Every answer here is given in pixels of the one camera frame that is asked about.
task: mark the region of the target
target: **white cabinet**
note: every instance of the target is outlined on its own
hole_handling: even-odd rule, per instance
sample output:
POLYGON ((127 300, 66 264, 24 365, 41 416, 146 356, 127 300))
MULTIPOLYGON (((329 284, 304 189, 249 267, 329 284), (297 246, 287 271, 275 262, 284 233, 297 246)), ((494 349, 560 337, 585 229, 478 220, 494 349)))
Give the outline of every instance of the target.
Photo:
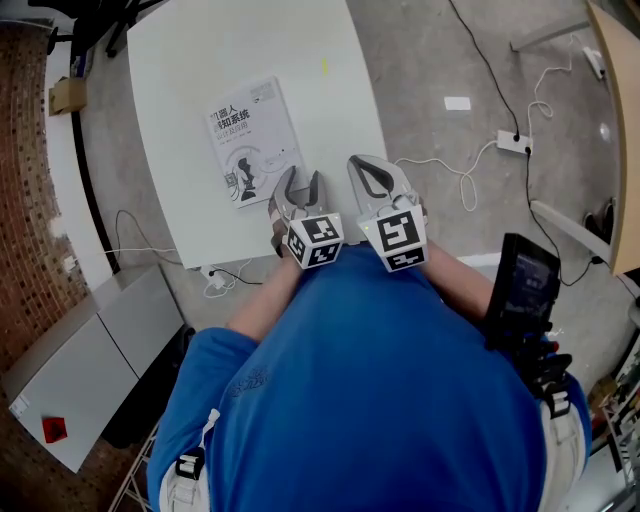
POLYGON ((160 269, 120 272, 73 308, 3 376, 11 411, 77 472, 138 379, 182 326, 160 269), (46 443, 42 420, 64 418, 46 443))

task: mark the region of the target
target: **white paper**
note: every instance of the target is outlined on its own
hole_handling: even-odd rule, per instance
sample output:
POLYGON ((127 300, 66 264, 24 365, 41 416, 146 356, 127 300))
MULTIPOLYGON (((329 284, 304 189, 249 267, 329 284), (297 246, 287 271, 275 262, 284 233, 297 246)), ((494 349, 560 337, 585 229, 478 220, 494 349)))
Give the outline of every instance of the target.
POLYGON ((18 398, 13 401, 9 410, 16 418, 19 419, 20 416, 22 416, 22 413, 27 410, 27 407, 29 407, 29 400, 27 400, 27 397, 24 395, 18 395, 18 398))
POLYGON ((444 106, 447 110, 471 110, 471 100, 467 96, 445 96, 444 106))

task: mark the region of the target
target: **shoulder strap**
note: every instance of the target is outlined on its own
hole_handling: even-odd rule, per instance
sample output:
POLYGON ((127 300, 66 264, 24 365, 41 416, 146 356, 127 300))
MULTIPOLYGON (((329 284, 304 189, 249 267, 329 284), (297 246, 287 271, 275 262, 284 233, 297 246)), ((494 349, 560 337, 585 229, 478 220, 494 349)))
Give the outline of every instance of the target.
POLYGON ((538 512, 557 512, 584 469, 584 428, 574 405, 569 406, 567 414, 552 419, 549 405, 541 402, 540 419, 547 451, 547 468, 538 512))
POLYGON ((160 512, 209 512, 209 475, 204 464, 204 437, 211 430, 220 413, 211 409, 209 420, 202 429, 197 448, 172 464, 160 486, 160 512))

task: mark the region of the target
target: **brick wall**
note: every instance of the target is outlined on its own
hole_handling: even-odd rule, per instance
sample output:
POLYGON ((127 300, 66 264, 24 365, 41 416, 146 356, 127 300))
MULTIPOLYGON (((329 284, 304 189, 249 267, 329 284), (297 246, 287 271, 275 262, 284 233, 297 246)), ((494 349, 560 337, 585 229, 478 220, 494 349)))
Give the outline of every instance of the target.
MULTIPOLYGON (((44 130, 46 30, 0 24, 0 371, 87 294, 62 266, 44 130)), ((137 450, 99 440, 77 475, 42 448, 0 398, 0 509, 106 510, 137 450)))

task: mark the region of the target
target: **buckle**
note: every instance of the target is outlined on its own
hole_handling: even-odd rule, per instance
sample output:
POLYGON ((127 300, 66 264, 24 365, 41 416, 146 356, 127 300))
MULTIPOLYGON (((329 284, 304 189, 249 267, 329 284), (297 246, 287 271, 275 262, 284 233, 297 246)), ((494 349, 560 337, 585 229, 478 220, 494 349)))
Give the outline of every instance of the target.
POLYGON ((176 461, 176 475, 189 480, 198 480, 204 467, 204 448, 196 447, 180 455, 176 461))
POLYGON ((551 411, 551 419, 559 418, 569 414, 571 402, 569 401, 569 379, 563 379, 560 382, 549 382, 543 391, 542 399, 549 406, 551 411))

